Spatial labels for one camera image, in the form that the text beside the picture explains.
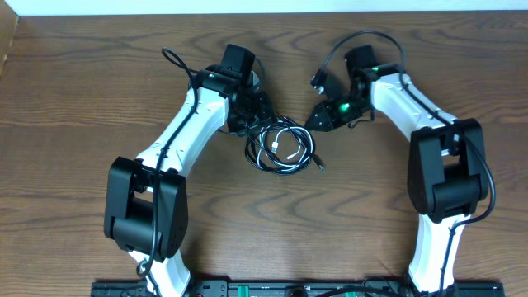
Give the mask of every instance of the cable plug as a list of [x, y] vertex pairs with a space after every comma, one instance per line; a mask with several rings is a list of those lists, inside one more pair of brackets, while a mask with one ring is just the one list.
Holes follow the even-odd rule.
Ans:
[[271, 152], [276, 153], [278, 148], [279, 148], [279, 143], [274, 141], [273, 144], [271, 144]]
[[312, 155], [312, 159], [313, 161], [317, 164], [317, 166], [319, 167], [319, 169], [321, 169], [322, 172], [325, 172], [327, 169], [324, 167], [324, 163], [323, 163], [323, 160], [321, 160], [321, 158], [316, 155], [316, 154], [313, 154]]

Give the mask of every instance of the white connector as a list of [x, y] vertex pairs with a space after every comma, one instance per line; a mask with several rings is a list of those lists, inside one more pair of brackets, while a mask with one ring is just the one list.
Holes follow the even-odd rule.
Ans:
[[279, 143], [274, 141], [273, 144], [271, 144], [271, 152], [276, 153], [278, 148], [279, 148]]

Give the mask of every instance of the wooden table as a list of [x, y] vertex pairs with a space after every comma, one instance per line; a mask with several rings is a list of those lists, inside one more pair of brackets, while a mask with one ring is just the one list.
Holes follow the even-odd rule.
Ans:
[[[415, 83], [483, 125], [497, 207], [464, 231], [455, 276], [527, 295], [528, 12], [23, 17], [0, 83], [0, 295], [86, 296], [96, 279], [135, 277], [134, 261], [102, 232], [106, 178], [180, 109], [187, 78], [163, 46], [192, 68], [218, 63], [228, 43], [248, 47], [276, 109], [303, 122], [323, 99], [310, 78], [361, 29], [399, 40]], [[348, 46], [366, 43], [398, 62], [375, 37]], [[330, 68], [346, 78], [341, 59]], [[293, 177], [251, 167], [244, 139], [212, 137], [188, 179], [182, 252], [193, 271], [246, 280], [406, 271], [417, 232], [407, 140], [382, 115], [314, 137], [328, 171]]]

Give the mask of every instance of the green indicator light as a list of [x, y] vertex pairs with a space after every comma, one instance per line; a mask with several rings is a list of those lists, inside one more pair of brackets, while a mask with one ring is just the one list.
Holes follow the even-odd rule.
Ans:
[[349, 108], [350, 108], [350, 103], [341, 104], [341, 106], [339, 106], [339, 109], [343, 112], [348, 111]]

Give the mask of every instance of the white wall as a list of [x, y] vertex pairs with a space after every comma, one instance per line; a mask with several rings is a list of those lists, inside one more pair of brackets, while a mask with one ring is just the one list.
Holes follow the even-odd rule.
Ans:
[[6, 0], [23, 16], [526, 10], [528, 0]]

